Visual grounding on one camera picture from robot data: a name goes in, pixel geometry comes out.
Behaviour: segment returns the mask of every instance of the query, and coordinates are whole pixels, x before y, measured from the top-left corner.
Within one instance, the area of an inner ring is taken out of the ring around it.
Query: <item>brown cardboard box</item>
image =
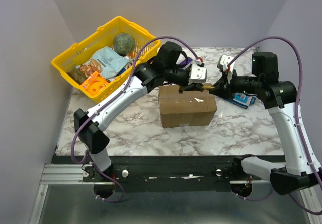
[[[215,96],[203,92],[178,92],[179,86],[162,86],[159,89],[159,107],[162,127],[209,125],[217,105]]]

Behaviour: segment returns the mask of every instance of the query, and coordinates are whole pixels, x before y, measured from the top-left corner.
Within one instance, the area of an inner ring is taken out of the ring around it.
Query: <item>white marble surface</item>
[[[216,82],[220,73],[216,63],[222,54],[237,55],[238,48],[196,48],[208,69],[208,81]],[[238,75],[250,75],[252,51],[237,60]],[[279,155],[283,154],[272,118],[259,100],[247,110],[216,97],[217,112],[209,126],[162,128],[158,107],[158,89],[124,110],[105,134],[110,138],[110,155]],[[94,105],[77,89],[73,90],[57,155],[70,155],[74,136],[73,113]],[[78,141],[75,153],[82,155]]]

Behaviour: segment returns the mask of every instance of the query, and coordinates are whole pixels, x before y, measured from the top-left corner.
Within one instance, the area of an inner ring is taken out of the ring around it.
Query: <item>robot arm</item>
[[[148,94],[164,82],[179,85],[179,91],[202,91],[202,83],[206,82],[207,70],[200,61],[195,61],[188,69],[178,68],[177,59],[182,53],[179,45],[167,42],[160,48],[156,57],[147,63],[140,64],[127,89],[121,85],[108,98],[100,104],[84,112],[78,109],[74,114],[75,129],[96,114],[87,126],[81,131],[79,138],[86,145],[90,156],[96,166],[106,171],[111,166],[106,146],[108,137],[103,134],[109,124],[131,103]],[[294,121],[294,106],[296,88],[289,81],[278,81],[277,57],[272,53],[255,53],[252,59],[252,74],[250,76],[237,76],[235,70],[225,67],[232,57],[222,57],[218,67],[222,77],[213,86],[209,93],[226,99],[233,99],[235,93],[255,94],[268,109],[277,127],[285,153],[286,164],[271,163],[252,155],[239,156],[234,160],[234,174],[246,173],[270,181],[274,190],[281,194],[288,194],[295,190],[310,187],[317,183],[312,173],[301,144]],[[122,94],[100,113],[100,106],[110,101],[119,92]],[[316,169],[321,165],[313,154],[307,140],[310,153]]]
[[[167,42],[160,48],[156,57],[135,68],[135,74],[130,79],[131,82],[126,89],[124,89],[124,86],[127,82],[101,103],[88,109],[87,112],[78,109],[74,113],[76,131],[90,116],[95,114],[95,117],[80,132],[79,138],[86,145],[89,155],[100,171],[107,170],[112,164],[106,150],[110,140],[104,135],[103,131],[129,105],[151,92],[154,88],[163,85],[164,82],[179,85],[181,91],[203,90],[202,83],[207,80],[207,69],[203,67],[203,63],[199,60],[192,62],[188,69],[180,68],[180,66],[176,65],[180,54],[187,58],[179,45]],[[101,106],[120,92],[122,94],[112,104],[98,112]]]
[[[297,91],[292,82],[278,80],[277,56],[270,52],[254,53],[252,55],[254,77],[237,76],[236,71],[231,69],[224,71],[225,65],[230,60],[222,57],[221,61],[223,62],[218,66],[222,71],[222,77],[214,84],[214,89],[210,90],[210,93],[226,99],[233,99],[235,93],[255,94],[264,103],[274,120],[286,160],[286,164],[277,164],[247,155],[236,158],[239,169],[270,181],[274,190],[281,195],[317,184],[295,124],[294,109]],[[321,164],[309,143],[300,109],[299,116],[313,164],[317,170],[320,170]]]

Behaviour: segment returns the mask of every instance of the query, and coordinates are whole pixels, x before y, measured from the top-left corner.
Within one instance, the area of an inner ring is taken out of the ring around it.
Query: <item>orange object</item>
[[[101,90],[103,90],[107,85],[107,80],[101,77],[97,71],[95,71],[81,84],[81,87],[90,95],[94,96],[100,93]]]
[[[134,51],[133,52],[131,52],[131,53],[129,53],[129,55],[128,55],[129,57],[131,57],[131,59],[133,59],[134,57],[135,57],[135,55],[134,55]]]

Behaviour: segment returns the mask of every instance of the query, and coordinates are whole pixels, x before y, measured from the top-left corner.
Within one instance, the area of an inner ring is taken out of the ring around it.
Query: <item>yellow plastic basket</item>
[[[134,55],[136,56],[141,47],[149,40],[155,38],[146,29],[140,25],[128,21],[122,16],[117,16],[111,21],[97,28],[96,32],[87,37],[80,43],[74,43],[68,50],[55,57],[52,60],[52,65],[59,70],[62,77],[66,79],[73,87],[81,90],[92,101],[99,103],[107,98],[113,91],[120,87],[125,80],[129,77],[132,67],[127,69],[122,75],[115,78],[108,86],[97,95],[90,95],[85,91],[73,78],[66,72],[71,71],[75,66],[84,64],[90,57],[100,48],[105,46],[112,47],[113,38],[116,34],[126,32],[131,34],[136,41],[136,48]],[[157,54],[157,49],[160,47],[161,42],[157,40],[151,43],[145,51],[141,54],[137,65],[151,59]]]

